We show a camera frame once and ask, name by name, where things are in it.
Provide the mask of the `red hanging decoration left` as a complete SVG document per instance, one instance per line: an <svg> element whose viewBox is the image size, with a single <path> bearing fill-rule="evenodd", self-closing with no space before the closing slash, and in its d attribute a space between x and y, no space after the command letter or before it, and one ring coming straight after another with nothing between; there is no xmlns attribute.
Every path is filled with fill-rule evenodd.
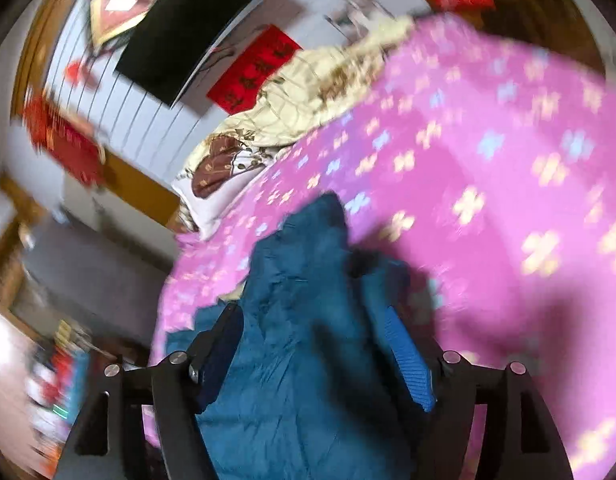
<svg viewBox="0 0 616 480"><path fill-rule="evenodd" d="M41 92L27 100L23 120L35 150L46 152L84 188L104 183L105 148L89 124Z"/></svg>

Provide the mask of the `white pillow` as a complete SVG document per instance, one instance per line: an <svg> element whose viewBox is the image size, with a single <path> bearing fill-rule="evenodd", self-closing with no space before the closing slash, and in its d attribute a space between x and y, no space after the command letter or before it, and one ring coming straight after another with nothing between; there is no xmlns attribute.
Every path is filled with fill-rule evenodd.
<svg viewBox="0 0 616 480"><path fill-rule="evenodd" d="M207 198L194 195L190 178L176 179L171 187L180 198L178 219L201 240L209 240L217 231L225 211L244 188L256 177L256 171L246 172L223 182Z"/></svg>

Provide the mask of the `yellow brown floral quilt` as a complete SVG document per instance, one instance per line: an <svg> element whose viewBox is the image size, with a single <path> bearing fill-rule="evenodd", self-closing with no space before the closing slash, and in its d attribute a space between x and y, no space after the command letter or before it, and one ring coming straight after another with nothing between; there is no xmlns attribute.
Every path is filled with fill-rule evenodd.
<svg viewBox="0 0 616 480"><path fill-rule="evenodd" d="M413 18L386 18L348 47L298 50L259 89L255 104L226 118L177 174L206 198L243 172L267 166L282 148L342 117L362 101Z"/></svg>

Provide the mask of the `black wall television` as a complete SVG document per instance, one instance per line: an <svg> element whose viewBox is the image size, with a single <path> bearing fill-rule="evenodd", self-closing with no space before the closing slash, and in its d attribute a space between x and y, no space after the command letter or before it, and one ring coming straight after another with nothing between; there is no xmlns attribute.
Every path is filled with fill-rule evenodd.
<svg viewBox="0 0 616 480"><path fill-rule="evenodd" d="M174 105L220 42L264 0L155 0L115 72Z"/></svg>

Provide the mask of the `wall picture poster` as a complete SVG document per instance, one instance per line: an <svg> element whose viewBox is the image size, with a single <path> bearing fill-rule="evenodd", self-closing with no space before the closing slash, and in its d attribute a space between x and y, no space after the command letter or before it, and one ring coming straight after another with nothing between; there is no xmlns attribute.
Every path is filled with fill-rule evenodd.
<svg viewBox="0 0 616 480"><path fill-rule="evenodd" d="M331 0L331 3L331 9L324 14L325 21L344 37L346 44L362 39L387 15L376 0Z"/></svg>

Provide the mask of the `grey refrigerator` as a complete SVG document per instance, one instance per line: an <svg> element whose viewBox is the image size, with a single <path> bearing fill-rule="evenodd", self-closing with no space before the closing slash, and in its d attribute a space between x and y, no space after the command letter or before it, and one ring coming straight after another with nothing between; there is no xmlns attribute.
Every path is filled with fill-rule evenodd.
<svg viewBox="0 0 616 480"><path fill-rule="evenodd" d="M49 216L31 231L27 274L54 306L95 335L148 348L167 274L73 216Z"/></svg>

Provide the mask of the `red calligraphy banner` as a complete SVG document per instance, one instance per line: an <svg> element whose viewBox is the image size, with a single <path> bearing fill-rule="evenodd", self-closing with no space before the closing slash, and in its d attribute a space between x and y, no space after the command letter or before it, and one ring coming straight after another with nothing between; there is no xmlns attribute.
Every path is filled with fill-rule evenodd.
<svg viewBox="0 0 616 480"><path fill-rule="evenodd" d="M236 57L206 96L229 115L251 110L265 81L302 47L269 25Z"/></svg>

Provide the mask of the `teal puffer jacket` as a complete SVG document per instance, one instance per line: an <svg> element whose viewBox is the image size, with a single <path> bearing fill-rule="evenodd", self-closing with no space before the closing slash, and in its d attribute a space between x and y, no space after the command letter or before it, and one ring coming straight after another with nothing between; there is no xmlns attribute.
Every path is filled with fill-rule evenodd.
<svg viewBox="0 0 616 480"><path fill-rule="evenodd" d="M325 193L250 255L244 332L197 426L223 479L409 479L424 424L386 318L407 295L400 261L352 246Z"/></svg>

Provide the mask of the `pink floral bed sheet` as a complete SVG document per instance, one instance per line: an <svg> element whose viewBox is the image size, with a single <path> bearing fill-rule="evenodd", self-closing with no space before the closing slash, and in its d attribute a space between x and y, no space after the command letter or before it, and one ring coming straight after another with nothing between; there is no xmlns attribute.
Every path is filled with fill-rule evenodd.
<svg viewBox="0 0 616 480"><path fill-rule="evenodd" d="M212 237L179 237L152 357L234 289L314 196L411 266L414 324L540 382L578 479L616 464L616 84L555 53L420 21L368 97L250 182Z"/></svg>

